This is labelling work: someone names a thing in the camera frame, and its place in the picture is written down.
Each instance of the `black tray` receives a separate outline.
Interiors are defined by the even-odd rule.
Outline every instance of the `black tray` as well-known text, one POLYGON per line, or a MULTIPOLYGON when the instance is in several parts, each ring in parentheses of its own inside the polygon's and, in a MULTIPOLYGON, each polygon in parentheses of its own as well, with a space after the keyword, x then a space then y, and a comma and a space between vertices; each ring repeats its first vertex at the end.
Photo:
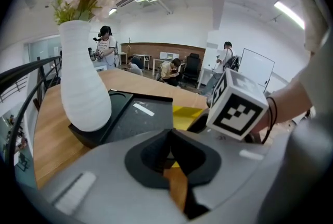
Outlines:
POLYGON ((81 131, 73 124, 68 128, 87 147, 123 140, 137 134, 159 129, 172 129, 172 98, 109 91, 112 114, 99 130, 81 131), (134 107, 139 104, 154 112, 153 116, 134 107))

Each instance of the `white cube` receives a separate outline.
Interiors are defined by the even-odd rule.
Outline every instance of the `white cube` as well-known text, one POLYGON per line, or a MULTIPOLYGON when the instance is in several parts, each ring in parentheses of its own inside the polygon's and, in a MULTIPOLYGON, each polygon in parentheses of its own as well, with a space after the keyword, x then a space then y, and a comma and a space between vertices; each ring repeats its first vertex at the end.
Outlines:
POLYGON ((214 88, 207 126, 242 140, 268 109, 258 85, 242 74, 226 68, 214 88))

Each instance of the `whiteboard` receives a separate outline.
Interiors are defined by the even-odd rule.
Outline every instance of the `whiteboard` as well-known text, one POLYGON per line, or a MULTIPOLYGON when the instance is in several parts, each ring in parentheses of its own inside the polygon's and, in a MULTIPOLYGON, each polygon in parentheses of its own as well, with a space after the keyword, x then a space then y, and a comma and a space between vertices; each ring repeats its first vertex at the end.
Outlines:
POLYGON ((274 61, 245 48, 238 72, 262 86, 262 89, 265 89, 273 68, 274 61))

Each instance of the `person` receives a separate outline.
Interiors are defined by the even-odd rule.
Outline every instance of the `person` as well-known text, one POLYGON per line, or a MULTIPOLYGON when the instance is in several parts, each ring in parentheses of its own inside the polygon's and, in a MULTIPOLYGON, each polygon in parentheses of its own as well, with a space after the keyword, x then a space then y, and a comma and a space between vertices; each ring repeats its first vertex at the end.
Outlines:
POLYGON ((107 69, 114 68, 114 49, 116 40, 112 36, 111 28, 103 26, 100 29, 101 38, 98 40, 95 57, 106 63, 107 69))
POLYGON ((142 70, 139 69, 139 67, 137 66, 137 64, 134 64, 134 63, 130 63, 129 64, 128 72, 134 73, 134 74, 137 74, 137 75, 140 75, 140 76, 143 75, 142 70))
POLYGON ((129 66, 131 64, 136 64, 139 69, 143 69, 144 68, 144 64, 142 63, 142 61, 139 58, 136 58, 136 57, 134 57, 134 56, 131 55, 128 58, 128 60, 129 60, 129 66))
POLYGON ((14 126, 14 115, 10 115, 8 122, 9 122, 9 124, 11 124, 12 126, 14 126))
POLYGON ((212 92, 224 72, 225 64, 234 56, 236 56, 236 53, 233 50, 233 45, 231 42, 225 42, 222 54, 216 57, 217 68, 213 70, 212 77, 207 82, 206 87, 200 92, 201 95, 207 95, 212 92))
POLYGON ((164 61, 161 65, 161 78, 169 85, 177 87, 182 78, 178 72, 178 67, 181 65, 181 61, 175 58, 171 62, 164 61))
MULTIPOLYGON (((286 87, 270 95, 275 104, 271 99, 267 100, 273 119, 277 116, 275 123, 290 120, 312 106, 317 114, 333 112, 333 63, 330 60, 333 55, 333 34, 327 30, 327 23, 315 0, 301 0, 301 5, 305 16, 304 46, 311 57, 308 65, 286 87)), ((252 132, 270 126, 270 118, 268 110, 252 132)))

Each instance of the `wrist strap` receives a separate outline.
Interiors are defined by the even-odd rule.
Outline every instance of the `wrist strap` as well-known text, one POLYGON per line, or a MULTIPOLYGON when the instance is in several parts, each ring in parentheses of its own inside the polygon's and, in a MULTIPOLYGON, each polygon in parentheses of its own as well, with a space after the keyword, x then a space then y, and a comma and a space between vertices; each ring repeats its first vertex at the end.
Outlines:
POLYGON ((262 141, 262 144, 264 144, 266 142, 266 140, 268 139, 268 136, 270 136, 270 132, 271 132, 273 126, 275 125, 275 122, 276 122, 276 119, 277 119, 277 106, 276 106, 276 102, 275 102, 275 100, 272 97, 269 96, 269 97, 267 97, 267 99, 268 98, 273 101, 273 104, 274 104, 274 107, 275 107, 275 118, 273 120, 273 112, 272 112, 271 107, 269 106, 268 109, 269 109, 269 112, 270 112, 270 114, 269 114, 270 115, 270 124, 267 127, 267 132, 266 132, 265 138, 262 141))

